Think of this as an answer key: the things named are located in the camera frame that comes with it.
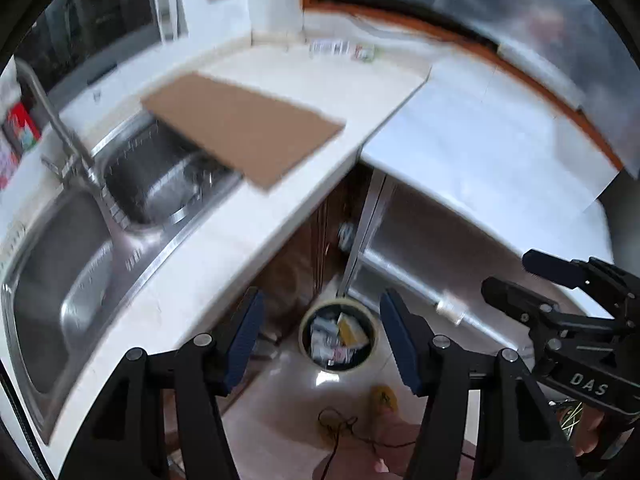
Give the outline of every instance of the wall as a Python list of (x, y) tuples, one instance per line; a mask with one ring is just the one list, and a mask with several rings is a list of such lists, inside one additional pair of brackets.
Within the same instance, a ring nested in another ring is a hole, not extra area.
[(258, 38), (295, 38), (302, 33), (300, 0), (249, 0), (249, 14)]
[[(112, 113), (124, 99), (139, 94), (171, 70), (233, 40), (246, 38), (247, 44), (250, 44), (248, 0), (182, 0), (182, 8), (188, 30), (186, 36), (170, 44), (158, 43), (120, 65), (69, 103), (60, 112), (63, 121), (82, 137)], [(41, 145), (23, 160), (9, 187), (0, 194), (0, 247), (16, 212), (24, 211), (25, 208), (33, 210), (39, 206), (36, 203), (27, 203), (35, 190), (55, 190), (55, 181), (44, 174), (39, 161), (42, 153), (51, 151), (59, 151), (59, 142), (54, 135), (47, 134)], [(4, 366), (10, 368), (4, 338), (0, 344), (0, 357)], [(20, 450), (39, 473), (1, 388), (0, 416)], [(40, 447), (48, 461), (60, 463), (63, 456), (58, 456), (60, 451), (56, 448), (55, 439), (54, 432), (50, 446), (41, 444)], [(61, 446), (60, 449), (64, 449), (66, 453), (65, 446)]]

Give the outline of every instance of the brown cardboard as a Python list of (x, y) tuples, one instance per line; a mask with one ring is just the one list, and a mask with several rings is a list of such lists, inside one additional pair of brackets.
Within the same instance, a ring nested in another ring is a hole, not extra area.
[(310, 110), (194, 73), (142, 104), (263, 189), (344, 127)]

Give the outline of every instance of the kitchen sink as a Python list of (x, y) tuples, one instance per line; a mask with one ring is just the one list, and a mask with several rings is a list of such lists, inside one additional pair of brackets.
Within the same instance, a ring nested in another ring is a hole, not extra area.
[(92, 156), (104, 185), (65, 186), (25, 235), (1, 291), (18, 386), (45, 443), (117, 311), (241, 180), (147, 112)]
[(153, 118), (106, 161), (116, 203), (140, 226), (175, 223), (226, 182), (231, 170)]

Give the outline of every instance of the floor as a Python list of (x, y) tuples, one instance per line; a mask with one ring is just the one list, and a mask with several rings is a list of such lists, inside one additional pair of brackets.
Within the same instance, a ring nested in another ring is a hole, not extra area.
[[(318, 301), (335, 297), (331, 282)], [(419, 399), (402, 384), (383, 330), (373, 354), (361, 367), (329, 374), (315, 366), (298, 348), (295, 333), (281, 345), (277, 359), (247, 388), (223, 417), (226, 437), (242, 480), (310, 479), (316, 465), (330, 452), (317, 427), (327, 406), (345, 416), (358, 416), (356, 430), (367, 432), (367, 399), (375, 384), (389, 384), (398, 396), (407, 422), (419, 424), (426, 398)], [(476, 442), (478, 402), (470, 394), (467, 440)]]

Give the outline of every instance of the trash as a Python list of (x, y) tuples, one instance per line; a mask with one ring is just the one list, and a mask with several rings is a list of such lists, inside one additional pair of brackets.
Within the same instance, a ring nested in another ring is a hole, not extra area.
[(376, 319), (367, 307), (349, 298), (335, 298), (305, 314), (298, 343), (300, 351), (320, 368), (340, 373), (361, 366), (370, 357), (378, 338), (376, 330)]
[(4, 134), (15, 139), (20, 146), (20, 153), (30, 150), (40, 140), (40, 131), (22, 103), (9, 110), (3, 128)]
[(376, 47), (370, 44), (351, 43), (345, 40), (316, 40), (309, 46), (313, 54), (351, 56), (351, 59), (370, 63), (376, 56)]
[(338, 337), (318, 330), (311, 331), (311, 358), (323, 364), (348, 364), (355, 350), (341, 345)]
[(311, 322), (311, 358), (323, 365), (349, 364), (369, 338), (352, 316), (343, 312), (337, 320), (317, 316)]
[(342, 312), (338, 318), (340, 339), (349, 349), (359, 350), (369, 344), (369, 338), (358, 323), (358, 320)]
[(319, 330), (327, 334), (337, 336), (340, 330), (335, 319), (325, 319), (324, 317), (316, 317), (311, 323), (311, 330)]
[(363, 61), (365, 63), (371, 63), (376, 57), (376, 47), (373, 45), (357, 44), (356, 50), (353, 53), (352, 59), (356, 61)]

